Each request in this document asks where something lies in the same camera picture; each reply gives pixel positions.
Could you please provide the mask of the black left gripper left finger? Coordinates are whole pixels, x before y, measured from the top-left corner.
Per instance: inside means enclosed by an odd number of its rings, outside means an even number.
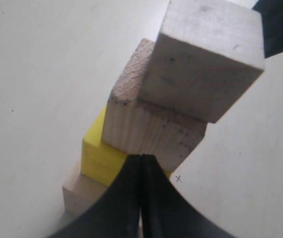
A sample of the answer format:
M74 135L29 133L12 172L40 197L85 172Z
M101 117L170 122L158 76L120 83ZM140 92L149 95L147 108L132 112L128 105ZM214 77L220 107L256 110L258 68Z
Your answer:
M137 238L140 219L140 155L129 155L103 195L52 238Z

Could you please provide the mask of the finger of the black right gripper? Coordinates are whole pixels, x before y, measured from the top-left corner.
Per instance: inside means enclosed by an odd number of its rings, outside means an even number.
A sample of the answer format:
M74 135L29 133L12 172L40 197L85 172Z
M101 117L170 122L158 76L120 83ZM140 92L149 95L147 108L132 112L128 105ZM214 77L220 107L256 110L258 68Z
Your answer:
M283 0L259 0L252 9L262 17L265 58L283 53Z

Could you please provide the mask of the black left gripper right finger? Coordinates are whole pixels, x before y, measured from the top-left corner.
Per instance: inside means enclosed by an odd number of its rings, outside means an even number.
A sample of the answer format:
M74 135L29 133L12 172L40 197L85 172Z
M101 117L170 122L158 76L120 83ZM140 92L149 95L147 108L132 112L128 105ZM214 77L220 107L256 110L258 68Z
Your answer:
M145 238L232 238L177 191L153 155L141 156L141 219Z

